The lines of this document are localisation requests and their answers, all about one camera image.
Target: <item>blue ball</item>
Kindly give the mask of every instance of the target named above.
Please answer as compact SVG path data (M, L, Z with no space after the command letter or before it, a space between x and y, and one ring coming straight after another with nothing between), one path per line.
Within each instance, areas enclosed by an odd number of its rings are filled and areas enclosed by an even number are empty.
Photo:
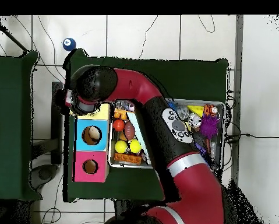
M76 42L72 38L65 38L62 42L63 49L72 51L76 48Z

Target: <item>cyan cube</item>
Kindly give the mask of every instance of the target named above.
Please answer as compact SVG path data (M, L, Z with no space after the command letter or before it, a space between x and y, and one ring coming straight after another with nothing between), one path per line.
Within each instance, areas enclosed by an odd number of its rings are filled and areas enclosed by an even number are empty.
M100 141L95 145L89 145L82 139L85 128L95 126L101 133ZM108 144L109 121L108 120L77 120L76 151L105 151Z

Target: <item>orange toy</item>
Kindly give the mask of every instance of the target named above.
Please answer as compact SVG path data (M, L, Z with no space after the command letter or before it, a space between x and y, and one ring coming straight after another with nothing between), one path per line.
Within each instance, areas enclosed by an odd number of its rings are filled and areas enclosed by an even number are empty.
M134 163L137 165L140 165L142 162L141 156L126 155L126 154L119 154L119 153L114 153L114 160L117 160L119 162Z
M213 107L214 107L213 105L208 105L208 104L206 104L206 105L204 106L204 109L203 109L204 114L205 114L206 116L211 115L212 117L214 117L216 114L213 113L212 110L211 110Z
M125 128L125 122L122 120L115 120L112 126L116 131L122 131Z
M114 117L115 118L120 118L121 120L126 120L127 119L127 111L115 108L114 109Z

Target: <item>yellow ball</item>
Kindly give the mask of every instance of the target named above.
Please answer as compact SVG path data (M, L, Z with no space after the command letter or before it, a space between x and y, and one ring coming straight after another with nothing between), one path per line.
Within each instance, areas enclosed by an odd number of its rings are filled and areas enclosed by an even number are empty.
M130 142L130 150L132 153L138 153L139 151L141 151L142 146L140 145L140 142L138 142L138 140L133 139Z
M116 142L114 148L115 151L117 151L118 153L125 153L127 150L127 143L123 140L119 140L118 142Z

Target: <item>pink cube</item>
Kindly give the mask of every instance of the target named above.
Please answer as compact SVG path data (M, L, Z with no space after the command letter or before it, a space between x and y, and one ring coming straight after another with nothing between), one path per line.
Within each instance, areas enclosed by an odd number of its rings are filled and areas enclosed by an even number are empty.
M106 151L77 151L75 155L74 182L105 182L109 171Z

